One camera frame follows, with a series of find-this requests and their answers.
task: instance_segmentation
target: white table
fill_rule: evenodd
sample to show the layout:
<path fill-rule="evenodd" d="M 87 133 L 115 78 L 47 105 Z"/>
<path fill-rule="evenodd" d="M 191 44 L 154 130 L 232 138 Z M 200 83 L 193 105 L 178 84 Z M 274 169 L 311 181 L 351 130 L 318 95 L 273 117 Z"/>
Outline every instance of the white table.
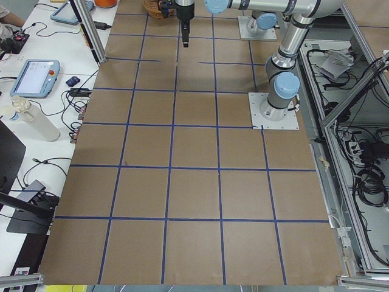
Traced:
<path fill-rule="evenodd" d="M 39 3 L 55 6 L 60 5 L 52 4 L 49 0 L 40 0 Z M 94 21 L 101 21 L 111 25 L 116 10 L 117 6 L 110 9 L 95 7 L 91 14 Z M 78 26 L 52 21 L 49 17 L 52 12 L 53 9 L 43 5 L 38 5 L 29 16 L 24 27 L 29 27 L 32 23 L 41 21 L 48 26 L 46 30 L 41 32 L 45 35 L 60 30 L 73 32 L 78 31 Z M 59 60 L 61 70 L 52 92 L 45 99 L 35 99 L 37 102 L 40 102 L 45 113 L 55 113 L 63 108 L 61 93 L 69 89 L 67 84 L 65 84 L 65 81 L 73 75 L 76 75 L 81 79 L 81 82 L 77 85 L 80 86 L 90 75 L 93 74 L 93 72 L 98 69 L 98 66 L 81 33 L 77 35 L 59 33 L 47 38 L 36 36 L 35 32 L 37 32 L 41 27 L 41 25 L 37 24 L 36 26 L 27 29 L 26 33 L 30 34 L 30 38 L 19 55 L 4 56 L 3 59 L 6 59 L 7 57 L 9 58 L 0 62 L 0 77 L 16 77 L 19 74 L 24 62 L 30 58 Z M 108 40 L 109 31 L 109 29 L 98 30 L 98 34 L 102 39 L 104 47 L 106 46 Z M 83 87 L 92 89 L 94 82 L 95 76 L 93 76 Z M 14 80 L 0 80 L 0 90 L 2 91 L 2 95 L 0 96 L 0 107 L 11 104 L 9 92 L 13 84 Z M 78 114 L 73 110 L 73 108 L 69 107 L 64 115 L 64 120 L 69 125 L 71 122 L 77 121 L 77 117 Z M 29 168 L 36 164 L 32 161 L 32 158 L 44 160 L 52 157 L 71 158 L 73 155 L 75 145 L 69 143 L 69 129 L 67 129 L 62 123 L 61 114 L 50 116 L 48 118 L 61 131 L 60 138 L 55 142 L 43 141 L 40 137 L 30 131 L 28 125 L 21 120 L 10 121 L 2 119 L 2 121 L 15 133 L 15 135 L 27 148 L 26 155 L 18 174 L 20 179 L 23 178 L 23 175 Z M 58 160 L 55 161 L 55 163 L 59 164 L 65 171 L 67 171 L 70 161 Z M 38 169 L 33 170 L 27 177 L 27 182 L 31 183 L 34 179 L 38 179 L 46 186 L 46 190 L 48 192 L 52 192 L 60 196 L 64 186 L 65 176 L 60 169 L 51 166 L 38 166 Z M 15 181 L 13 189 L 20 189 L 17 181 Z M 10 193 L 12 196 L 16 196 L 18 194 L 19 192 Z M 4 206 L 0 211 L 0 214 L 11 217 L 13 211 L 13 208 Z M 22 244 L 26 238 L 25 234 L 12 234 L 6 232 L 9 221 L 10 219 L 8 218 L 0 217 L 0 276 L 10 275 Z"/>
<path fill-rule="evenodd" d="M 58 3 L 51 3 L 49 0 L 40 0 L 39 3 L 60 6 Z M 92 12 L 94 21 L 100 21 L 112 25 L 117 6 L 110 9 L 95 7 Z M 41 35 L 50 35 L 53 32 L 79 32 L 79 26 L 59 23 L 50 19 L 54 9 L 38 5 L 27 19 L 24 27 L 27 28 L 33 23 L 42 22 L 47 25 L 47 29 L 40 32 Z M 35 35 L 37 31 L 44 27 L 37 23 L 35 26 L 26 29 L 30 35 L 22 51 L 18 55 L 11 55 L 6 62 L 0 62 L 0 70 L 19 72 L 27 59 L 55 59 L 61 63 L 61 73 L 63 74 L 85 74 L 90 75 L 98 69 L 92 56 L 91 50 L 86 45 L 83 34 L 79 32 L 56 33 L 49 37 Z M 110 29 L 98 30 L 98 35 L 103 46 L 106 46 Z"/>

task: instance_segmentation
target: metal bracket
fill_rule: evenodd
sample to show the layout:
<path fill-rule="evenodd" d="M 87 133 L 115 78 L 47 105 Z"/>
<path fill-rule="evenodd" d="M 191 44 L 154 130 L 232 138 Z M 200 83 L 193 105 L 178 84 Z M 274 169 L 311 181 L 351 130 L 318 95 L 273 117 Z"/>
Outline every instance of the metal bracket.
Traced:
<path fill-rule="evenodd" d="M 249 23 L 251 16 L 239 16 L 239 32 L 242 40 L 253 40 L 253 41 L 276 41 L 277 36 L 275 35 L 274 29 L 268 29 L 263 34 L 253 35 L 247 30 L 247 24 Z"/>
<path fill-rule="evenodd" d="M 249 93 L 249 102 L 250 102 L 250 112 L 251 112 L 251 121 L 254 129 L 268 129 L 268 130 L 299 130 L 298 121 L 295 111 L 288 111 L 285 118 L 279 122 L 274 122 L 268 120 L 260 113 L 260 105 L 263 100 L 267 99 L 268 93 L 262 92 L 250 92 Z M 294 105 L 291 102 L 289 105 L 290 108 L 293 108 Z"/>

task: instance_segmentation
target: robotic arm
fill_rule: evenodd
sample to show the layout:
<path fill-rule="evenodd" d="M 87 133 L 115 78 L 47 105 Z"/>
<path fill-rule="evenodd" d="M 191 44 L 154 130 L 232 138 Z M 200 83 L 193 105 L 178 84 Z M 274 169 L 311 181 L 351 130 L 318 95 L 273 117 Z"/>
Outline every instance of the robotic arm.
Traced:
<path fill-rule="evenodd" d="M 292 15 L 278 51 L 266 63 L 270 93 L 267 101 L 260 106 L 265 118 L 281 120 L 300 87 L 299 79 L 290 72 L 295 66 L 298 50 L 314 20 L 335 12 L 343 0 L 204 0 L 204 2 L 207 10 L 214 15 L 226 9 L 250 9 Z"/>
<path fill-rule="evenodd" d="M 176 9 L 177 18 L 181 22 L 182 43 L 189 46 L 189 21 L 195 17 L 195 0 L 163 0 L 159 2 L 159 8 L 164 18 L 169 17 L 169 9 Z"/>

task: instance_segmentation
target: white bottle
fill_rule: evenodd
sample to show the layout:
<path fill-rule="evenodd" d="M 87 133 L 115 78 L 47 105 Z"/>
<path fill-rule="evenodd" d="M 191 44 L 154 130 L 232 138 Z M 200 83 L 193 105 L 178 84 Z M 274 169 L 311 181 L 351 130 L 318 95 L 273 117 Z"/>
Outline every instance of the white bottle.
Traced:
<path fill-rule="evenodd" d="M 0 108 L 0 117 L 4 120 L 17 120 L 19 119 L 19 114 L 11 105 L 4 105 Z"/>
<path fill-rule="evenodd" d="M 30 125 L 46 141 L 52 142 L 60 137 L 61 132 L 59 129 L 55 128 L 42 111 L 36 105 L 31 104 L 28 99 L 13 96 L 11 101 L 20 119 Z"/>

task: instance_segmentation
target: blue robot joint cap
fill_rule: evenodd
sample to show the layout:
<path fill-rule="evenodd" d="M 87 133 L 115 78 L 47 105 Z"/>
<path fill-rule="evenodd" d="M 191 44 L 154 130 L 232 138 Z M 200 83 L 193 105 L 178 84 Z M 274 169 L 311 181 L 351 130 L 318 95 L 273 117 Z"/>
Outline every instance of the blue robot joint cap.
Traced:
<path fill-rule="evenodd" d="M 299 88 L 300 80 L 292 72 L 282 72 L 274 81 L 274 90 L 282 99 L 292 99 Z"/>
<path fill-rule="evenodd" d="M 263 30 L 273 28 L 276 23 L 277 16 L 274 13 L 265 13 L 256 19 L 257 26 Z"/>

